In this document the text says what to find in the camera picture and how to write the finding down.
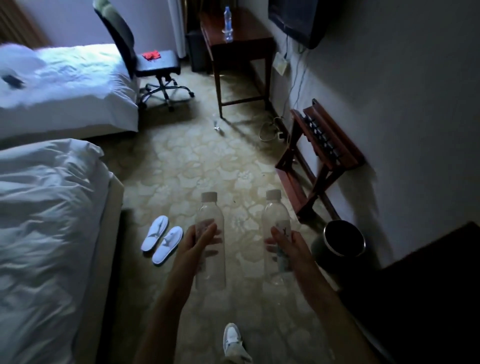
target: chair seat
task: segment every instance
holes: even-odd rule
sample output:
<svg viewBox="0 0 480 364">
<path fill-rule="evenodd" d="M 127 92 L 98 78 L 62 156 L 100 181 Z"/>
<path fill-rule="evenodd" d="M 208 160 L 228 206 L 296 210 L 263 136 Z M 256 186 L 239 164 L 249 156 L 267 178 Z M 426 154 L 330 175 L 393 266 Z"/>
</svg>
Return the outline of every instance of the chair seat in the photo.
<svg viewBox="0 0 480 364">
<path fill-rule="evenodd" d="M 151 61 L 147 61 L 141 54 L 137 54 L 135 70 L 137 77 L 180 74 L 180 61 L 177 54 L 172 50 L 162 50 L 159 53 L 160 58 Z"/>
</svg>

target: water bottle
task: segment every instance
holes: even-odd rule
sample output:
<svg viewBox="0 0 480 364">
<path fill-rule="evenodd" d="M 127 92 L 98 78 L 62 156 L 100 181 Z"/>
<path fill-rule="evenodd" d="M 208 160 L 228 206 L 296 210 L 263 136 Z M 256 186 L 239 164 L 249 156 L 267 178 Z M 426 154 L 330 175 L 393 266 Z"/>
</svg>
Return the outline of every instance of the water bottle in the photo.
<svg viewBox="0 0 480 364">
<path fill-rule="evenodd" d="M 280 202 L 280 190 L 267 191 L 267 205 L 262 214 L 262 228 L 264 233 L 264 272 L 265 280 L 275 285 L 293 278 L 290 260 L 282 249 L 273 241 L 271 228 L 275 226 L 290 242 L 292 230 L 290 214 L 283 203 Z"/>
<path fill-rule="evenodd" d="M 225 289 L 225 244 L 223 214 L 216 205 L 217 193 L 202 194 L 202 207 L 195 219 L 195 235 L 199 238 L 212 224 L 217 225 L 220 234 L 216 235 L 213 244 L 207 245 L 202 253 L 195 276 L 195 287 L 199 292 L 210 293 Z"/>
<path fill-rule="evenodd" d="M 233 41 L 233 28 L 232 28 L 232 13 L 230 11 L 230 7 L 226 6 L 225 7 L 225 12 L 223 13 L 223 16 L 225 18 L 225 29 L 223 30 L 223 33 L 225 34 L 225 40 L 227 42 Z"/>
</svg>

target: wall outlet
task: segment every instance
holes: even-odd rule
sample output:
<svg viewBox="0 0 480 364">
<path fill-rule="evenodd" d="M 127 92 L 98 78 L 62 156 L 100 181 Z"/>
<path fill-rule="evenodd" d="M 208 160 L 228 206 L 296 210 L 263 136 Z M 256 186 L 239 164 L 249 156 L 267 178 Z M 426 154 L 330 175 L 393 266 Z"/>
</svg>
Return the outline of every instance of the wall outlet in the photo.
<svg viewBox="0 0 480 364">
<path fill-rule="evenodd" d="M 288 61 L 279 53 L 277 52 L 275 55 L 275 59 L 273 60 L 273 68 L 283 76 L 285 71 L 288 67 Z"/>
</svg>

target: hand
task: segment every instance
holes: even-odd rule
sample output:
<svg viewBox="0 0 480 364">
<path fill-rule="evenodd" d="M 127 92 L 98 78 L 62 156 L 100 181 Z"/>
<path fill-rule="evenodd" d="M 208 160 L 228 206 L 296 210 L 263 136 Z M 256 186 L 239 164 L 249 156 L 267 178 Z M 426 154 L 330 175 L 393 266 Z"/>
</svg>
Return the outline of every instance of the hand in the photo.
<svg viewBox="0 0 480 364">
<path fill-rule="evenodd" d="M 272 238 L 265 240 L 266 249 L 276 252 L 276 244 L 290 258 L 290 267 L 293 269 L 295 278 L 311 308 L 316 310 L 319 304 L 328 299 L 326 292 L 333 292 L 330 285 L 320 272 L 308 245 L 298 231 L 292 231 L 292 242 L 277 228 L 271 228 Z"/>
<path fill-rule="evenodd" d="M 215 243 L 214 237 L 220 232 L 216 224 L 210 224 L 195 242 L 195 225 L 192 225 L 179 243 L 164 290 L 176 308 L 181 310 L 187 302 L 202 252 L 207 245 Z"/>
</svg>

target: chair base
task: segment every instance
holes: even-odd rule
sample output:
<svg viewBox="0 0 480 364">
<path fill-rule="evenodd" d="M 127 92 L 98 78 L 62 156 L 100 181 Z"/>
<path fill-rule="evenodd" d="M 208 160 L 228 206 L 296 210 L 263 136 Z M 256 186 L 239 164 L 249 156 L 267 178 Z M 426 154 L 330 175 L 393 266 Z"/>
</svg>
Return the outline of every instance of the chair base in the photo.
<svg viewBox="0 0 480 364">
<path fill-rule="evenodd" d="M 140 110 L 145 110 L 146 109 L 146 102 L 150 98 L 151 95 L 156 94 L 157 92 L 163 92 L 163 96 L 165 98 L 165 101 L 168 105 L 168 110 L 173 111 L 174 108 L 171 105 L 170 102 L 170 97 L 168 97 L 167 90 L 176 90 L 179 88 L 183 88 L 184 90 L 187 90 L 190 97 L 195 97 L 195 94 L 186 86 L 179 86 L 177 81 L 175 79 L 171 78 L 170 76 L 165 77 L 165 83 L 163 83 L 162 77 L 157 76 L 156 77 L 158 80 L 158 83 L 160 85 L 154 85 L 154 84 L 146 84 L 144 88 L 140 89 L 140 92 L 146 91 L 147 93 L 145 95 L 142 95 L 140 97 L 140 102 L 138 103 L 138 108 Z"/>
</svg>

